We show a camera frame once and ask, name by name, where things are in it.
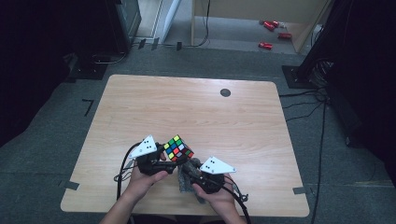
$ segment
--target human arm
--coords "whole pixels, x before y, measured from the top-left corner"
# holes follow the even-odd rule
[[[131,180],[126,190],[121,194],[119,199],[114,203],[111,209],[100,222],[101,224],[127,223],[134,207],[149,191],[149,188],[158,181],[166,178],[168,173],[161,171],[155,175],[148,176],[140,173],[136,166],[131,174]]]
[[[215,212],[225,221],[227,224],[246,224],[246,221],[242,219],[235,207],[235,200],[233,195],[227,192],[225,189],[219,190],[219,192],[206,194],[204,190],[197,184],[192,184],[197,195],[205,200],[207,200],[210,206],[215,210]],[[233,186],[231,183],[226,183],[224,185],[230,191],[233,191]]]

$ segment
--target cube face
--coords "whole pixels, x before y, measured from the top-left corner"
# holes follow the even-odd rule
[[[176,161],[177,158],[181,157],[182,155],[186,155],[189,158],[194,155],[192,150],[184,143],[178,134],[169,140],[169,142],[167,142],[163,147],[165,148],[165,152],[171,161]]]

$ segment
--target person's right hand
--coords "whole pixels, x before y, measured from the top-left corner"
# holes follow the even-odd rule
[[[224,187],[233,192],[233,183],[230,179],[229,174],[225,174],[225,184]],[[227,192],[225,189],[219,190],[219,192],[206,194],[204,190],[197,184],[192,184],[192,187],[195,189],[197,195],[210,203],[213,210],[221,216],[221,218],[227,224],[239,224],[246,223],[238,214],[238,211],[235,207],[235,200],[233,195]]]

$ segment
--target colorful puzzle cube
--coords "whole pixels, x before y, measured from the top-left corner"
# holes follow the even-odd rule
[[[177,158],[181,157],[182,155],[187,155],[189,158],[194,155],[192,150],[184,143],[178,134],[163,147],[165,148],[166,154],[171,161],[176,161]]]

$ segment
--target person's left hand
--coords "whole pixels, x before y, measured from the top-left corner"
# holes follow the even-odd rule
[[[161,160],[166,160],[163,154],[161,154]],[[163,180],[167,176],[168,173],[166,171],[160,171],[159,173],[152,176],[144,175],[140,173],[139,167],[137,166],[137,161],[135,161],[134,169],[131,173],[131,180],[124,193],[131,195],[137,203],[146,195],[152,185],[160,180]]]

